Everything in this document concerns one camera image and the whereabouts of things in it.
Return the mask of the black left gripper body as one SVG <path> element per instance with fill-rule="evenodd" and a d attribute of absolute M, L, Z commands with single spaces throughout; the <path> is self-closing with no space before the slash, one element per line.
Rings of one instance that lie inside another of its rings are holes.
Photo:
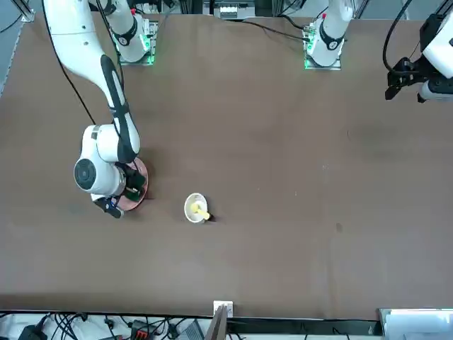
<path fill-rule="evenodd" d="M 404 73 L 401 77 L 402 86 L 411 86 L 413 84 L 423 83 L 431 76 L 431 64 L 425 57 L 419 57 L 413 62 L 407 57 L 404 57 L 402 70 Z"/>

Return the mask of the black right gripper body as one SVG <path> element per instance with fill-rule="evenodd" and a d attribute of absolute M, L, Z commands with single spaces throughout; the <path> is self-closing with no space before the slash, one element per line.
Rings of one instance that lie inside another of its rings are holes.
<path fill-rule="evenodd" d="M 126 180 L 125 189 L 129 192 L 133 192 L 134 191 L 134 183 L 133 183 L 134 169 L 128 165 L 122 165 L 122 170 L 125 173 L 125 180 Z"/>

